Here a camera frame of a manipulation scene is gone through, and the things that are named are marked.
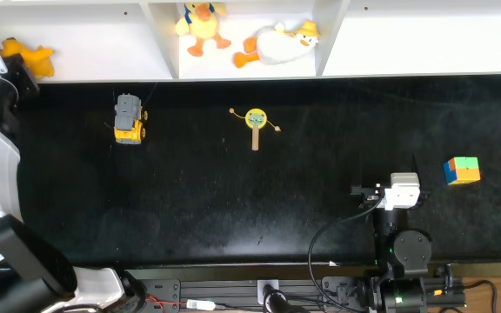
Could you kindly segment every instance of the puzzle cube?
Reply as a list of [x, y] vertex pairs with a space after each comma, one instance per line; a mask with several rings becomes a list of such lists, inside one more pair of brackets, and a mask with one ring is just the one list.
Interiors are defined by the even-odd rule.
[[458, 156], [444, 164], [445, 181], [448, 184], [473, 183], [480, 180], [478, 159]]

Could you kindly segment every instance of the toy construction vehicle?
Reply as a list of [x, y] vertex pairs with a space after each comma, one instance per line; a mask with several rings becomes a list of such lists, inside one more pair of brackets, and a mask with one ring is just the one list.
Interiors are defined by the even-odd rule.
[[115, 140], [123, 144], [140, 144], [146, 137], [143, 121], [148, 121], [148, 112], [136, 96], [121, 95], [115, 106]]

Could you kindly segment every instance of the duck beak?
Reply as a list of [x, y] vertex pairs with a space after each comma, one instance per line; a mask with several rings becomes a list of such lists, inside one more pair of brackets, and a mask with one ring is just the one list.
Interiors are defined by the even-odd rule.
[[197, 17], [200, 18], [203, 21], [208, 21], [210, 19], [210, 6], [206, 3], [202, 3], [197, 6], [197, 9], [195, 10], [195, 13], [197, 13]]

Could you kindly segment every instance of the white shelf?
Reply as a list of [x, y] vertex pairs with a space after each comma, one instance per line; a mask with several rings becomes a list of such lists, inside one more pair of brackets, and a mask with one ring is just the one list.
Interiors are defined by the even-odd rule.
[[138, 4], [0, 7], [8, 37], [56, 51], [56, 75], [42, 82], [171, 80]]
[[[232, 45], [218, 50], [207, 41], [203, 57], [187, 52], [193, 37], [175, 34], [184, 13], [175, 0], [0, 0], [0, 40], [55, 49], [48, 83], [501, 73], [501, 1], [224, 2], [220, 34]], [[309, 56], [233, 65], [260, 28], [282, 21], [296, 29], [305, 19], [322, 35]]]

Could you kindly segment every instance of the black table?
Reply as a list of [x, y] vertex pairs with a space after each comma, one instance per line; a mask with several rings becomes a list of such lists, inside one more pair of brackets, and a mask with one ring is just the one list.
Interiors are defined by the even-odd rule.
[[[150, 113], [140, 146], [114, 142], [121, 93]], [[230, 107], [282, 132], [262, 129], [253, 152]], [[357, 169], [388, 180], [413, 155], [432, 193], [410, 224], [434, 262], [501, 261], [501, 76], [43, 85], [19, 116], [24, 221], [75, 264], [300, 263], [320, 227], [358, 212]], [[446, 186], [461, 156], [482, 181]], [[373, 246], [361, 220], [315, 260], [373, 263]]]

